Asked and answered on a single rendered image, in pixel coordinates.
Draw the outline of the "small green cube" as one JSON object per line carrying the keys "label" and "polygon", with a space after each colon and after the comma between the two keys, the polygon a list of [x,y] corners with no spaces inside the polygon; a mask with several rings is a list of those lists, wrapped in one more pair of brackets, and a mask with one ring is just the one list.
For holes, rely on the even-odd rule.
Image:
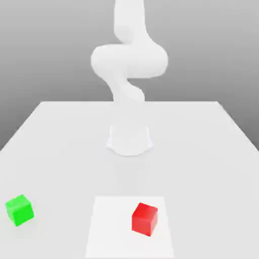
{"label": "small green cube", "polygon": [[8,217],[16,227],[34,218],[32,204],[23,194],[7,201],[5,207]]}

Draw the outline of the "small red cube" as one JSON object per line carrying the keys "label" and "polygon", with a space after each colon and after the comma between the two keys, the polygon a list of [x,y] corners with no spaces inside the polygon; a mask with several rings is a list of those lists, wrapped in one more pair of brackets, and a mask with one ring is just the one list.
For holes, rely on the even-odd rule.
{"label": "small red cube", "polygon": [[158,222],[158,208],[139,203],[132,214],[132,231],[151,237]]}

